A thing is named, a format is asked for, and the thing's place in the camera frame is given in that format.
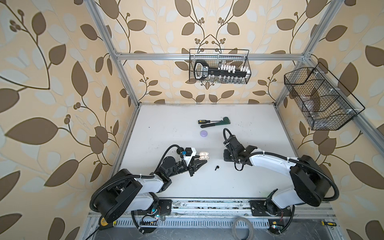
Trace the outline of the white earbud charging case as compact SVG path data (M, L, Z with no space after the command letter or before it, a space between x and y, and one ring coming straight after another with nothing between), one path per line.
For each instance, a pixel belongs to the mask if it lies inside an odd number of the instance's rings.
M200 152L199 153L199 159L200 160L209 160L209 153L208 152Z

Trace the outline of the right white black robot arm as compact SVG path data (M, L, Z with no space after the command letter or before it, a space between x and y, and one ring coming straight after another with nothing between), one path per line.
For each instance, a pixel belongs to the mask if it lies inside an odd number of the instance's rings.
M334 180L325 174L312 157L285 157L263 151L256 146L244 147L229 129L223 130L224 161L233 162L235 170L241 172L246 165L264 168L289 178L289 185L273 190L264 200L262 209L276 216L287 207L310 205L318 207L323 201L339 198L340 191Z

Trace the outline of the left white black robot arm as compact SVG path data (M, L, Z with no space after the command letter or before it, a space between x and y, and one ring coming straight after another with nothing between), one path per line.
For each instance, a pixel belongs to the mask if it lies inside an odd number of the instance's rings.
M171 177L183 173L192 177L209 159L207 152L198 154L195 148L171 145L149 175L134 175L127 169L118 171L93 193L90 209L100 213L107 223L127 211L156 215L160 212L157 193L164 192L172 184Z

